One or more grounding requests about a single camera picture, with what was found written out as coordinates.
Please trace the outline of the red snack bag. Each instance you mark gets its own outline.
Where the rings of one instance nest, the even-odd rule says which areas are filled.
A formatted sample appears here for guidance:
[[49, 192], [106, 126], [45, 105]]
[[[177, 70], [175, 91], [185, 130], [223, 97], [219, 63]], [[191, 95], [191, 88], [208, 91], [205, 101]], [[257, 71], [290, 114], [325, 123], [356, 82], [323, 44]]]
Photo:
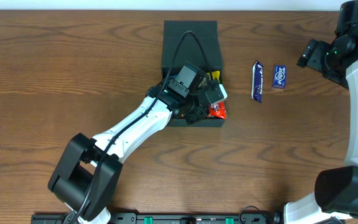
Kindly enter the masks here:
[[223, 102], [213, 103], [209, 106], [208, 118], [227, 119], [226, 107]]

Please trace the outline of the blue Oreo cookie pack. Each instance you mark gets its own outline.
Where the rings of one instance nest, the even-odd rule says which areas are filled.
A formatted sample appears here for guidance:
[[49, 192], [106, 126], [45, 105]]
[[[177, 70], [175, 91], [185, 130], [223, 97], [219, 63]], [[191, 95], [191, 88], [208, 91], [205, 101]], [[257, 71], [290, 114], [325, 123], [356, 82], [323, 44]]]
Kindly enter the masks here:
[[191, 65], [185, 64], [179, 71], [175, 71], [172, 77], [179, 83], [189, 83], [195, 75], [196, 70]]

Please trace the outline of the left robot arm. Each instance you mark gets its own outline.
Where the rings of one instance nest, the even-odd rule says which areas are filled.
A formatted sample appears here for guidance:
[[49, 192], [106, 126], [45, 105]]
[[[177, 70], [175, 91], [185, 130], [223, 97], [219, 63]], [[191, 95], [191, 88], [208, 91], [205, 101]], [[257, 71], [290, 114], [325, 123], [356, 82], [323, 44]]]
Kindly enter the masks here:
[[223, 84], [209, 75], [187, 81], [167, 77], [115, 126], [92, 138], [72, 137], [48, 182], [48, 189], [71, 209], [64, 223], [108, 223], [107, 205], [125, 160], [173, 118], [183, 116], [194, 124], [226, 98]]

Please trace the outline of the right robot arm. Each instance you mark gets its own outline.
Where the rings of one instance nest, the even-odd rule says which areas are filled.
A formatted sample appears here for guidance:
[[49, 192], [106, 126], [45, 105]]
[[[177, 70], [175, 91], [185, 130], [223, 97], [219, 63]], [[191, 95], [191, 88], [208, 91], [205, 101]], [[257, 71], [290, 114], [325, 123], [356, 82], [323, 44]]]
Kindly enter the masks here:
[[275, 223], [344, 223], [358, 219], [358, 0], [341, 4], [335, 39], [310, 40], [298, 66], [349, 90], [350, 135], [345, 165], [320, 172], [314, 191], [284, 205]]

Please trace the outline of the yellow Hershey's Kisses bag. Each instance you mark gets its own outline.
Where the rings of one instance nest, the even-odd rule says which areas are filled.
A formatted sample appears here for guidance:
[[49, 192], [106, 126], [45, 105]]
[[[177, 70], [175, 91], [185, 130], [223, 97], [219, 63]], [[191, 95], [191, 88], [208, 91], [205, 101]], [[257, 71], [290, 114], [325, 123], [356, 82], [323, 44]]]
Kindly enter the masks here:
[[207, 72], [204, 75], [204, 80], [206, 82], [207, 85], [218, 85], [221, 83], [220, 81], [220, 71], [212, 71], [212, 72]]

